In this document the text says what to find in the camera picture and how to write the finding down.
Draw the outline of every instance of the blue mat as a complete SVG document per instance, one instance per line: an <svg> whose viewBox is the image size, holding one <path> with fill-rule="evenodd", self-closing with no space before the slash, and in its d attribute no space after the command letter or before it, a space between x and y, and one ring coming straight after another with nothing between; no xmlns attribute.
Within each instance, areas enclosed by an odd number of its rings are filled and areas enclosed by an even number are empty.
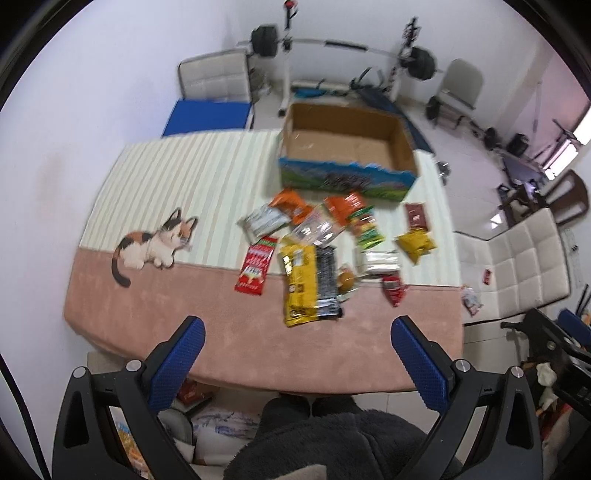
<svg viewBox="0 0 591 480"><path fill-rule="evenodd" d="M377 108L378 110L383 110L385 112L394 113L400 117L406 124L408 128L408 132L411 134L414 145L419 150L424 150L427 153L435 154L435 151L425 138L425 136L421 133L421 131L414 126L414 123L410 121L410 118L406 116L406 114L398 108L395 103L392 103L388 97L386 97L382 92L380 92L377 88L374 87L363 87L357 91L361 99L372 108Z"/></svg>
<svg viewBox="0 0 591 480"><path fill-rule="evenodd" d="M246 102L179 100L162 136L250 127L246 125L250 109Z"/></svg>

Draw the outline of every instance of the weight plate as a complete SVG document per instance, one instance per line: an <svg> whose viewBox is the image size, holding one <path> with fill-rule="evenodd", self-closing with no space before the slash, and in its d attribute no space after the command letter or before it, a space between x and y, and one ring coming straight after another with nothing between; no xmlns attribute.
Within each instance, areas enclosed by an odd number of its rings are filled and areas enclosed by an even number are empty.
<svg viewBox="0 0 591 480"><path fill-rule="evenodd" d="M494 148L498 147L499 134L497 133L495 128L490 127L488 129L486 129L483 142L484 142L484 146L487 150L493 150Z"/></svg>
<svg viewBox="0 0 591 480"><path fill-rule="evenodd" d="M275 57L279 45L276 25L260 25L252 31L252 51L261 57Z"/></svg>
<svg viewBox="0 0 591 480"><path fill-rule="evenodd" d="M408 74L418 80L429 80L435 75L435 58L423 48L413 47L407 61Z"/></svg>

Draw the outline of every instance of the silver snack package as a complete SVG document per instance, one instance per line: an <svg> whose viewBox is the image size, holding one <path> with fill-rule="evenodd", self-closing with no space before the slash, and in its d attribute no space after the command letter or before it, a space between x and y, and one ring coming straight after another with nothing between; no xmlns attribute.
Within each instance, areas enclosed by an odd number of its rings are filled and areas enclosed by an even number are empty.
<svg viewBox="0 0 591 480"><path fill-rule="evenodd" d="M255 244L290 221L291 219L278 208L263 205L250 215L238 220L238 225L244 229L248 241Z"/></svg>
<svg viewBox="0 0 591 480"><path fill-rule="evenodd" d="M357 270L360 277L379 277L400 270L398 252L357 251Z"/></svg>

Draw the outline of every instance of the window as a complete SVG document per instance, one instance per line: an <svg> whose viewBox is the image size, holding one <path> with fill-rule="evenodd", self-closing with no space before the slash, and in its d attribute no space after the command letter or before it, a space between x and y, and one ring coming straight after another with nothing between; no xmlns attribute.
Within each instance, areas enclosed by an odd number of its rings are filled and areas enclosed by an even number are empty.
<svg viewBox="0 0 591 480"><path fill-rule="evenodd" d="M569 164L575 159L575 157L579 154L576 147L567 140L564 142L563 146L560 147L560 150L556 153L550 166L545 171L546 176L550 180L554 180L560 172L562 172Z"/></svg>
<svg viewBox="0 0 591 480"><path fill-rule="evenodd" d="M583 145L587 145L591 140L591 108L587 110L587 113L581 120L579 126L574 129L574 136L577 137Z"/></svg>
<svg viewBox="0 0 591 480"><path fill-rule="evenodd" d="M591 107L583 119L579 122L577 128L574 129L574 136L583 145L587 145L591 141ZM578 155L577 148L570 140L565 140L560 146L554 158L550 160L548 167L545 170L546 176L550 180L554 180L560 172L562 172Z"/></svg>

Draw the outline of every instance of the cardboard packaging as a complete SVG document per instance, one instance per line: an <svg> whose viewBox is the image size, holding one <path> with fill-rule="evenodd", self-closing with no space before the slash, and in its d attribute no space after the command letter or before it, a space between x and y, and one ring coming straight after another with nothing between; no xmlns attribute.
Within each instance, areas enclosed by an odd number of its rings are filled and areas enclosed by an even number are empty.
<svg viewBox="0 0 591 480"><path fill-rule="evenodd" d="M309 103L288 112L279 167L284 187L395 202L418 177L412 140L396 116Z"/></svg>

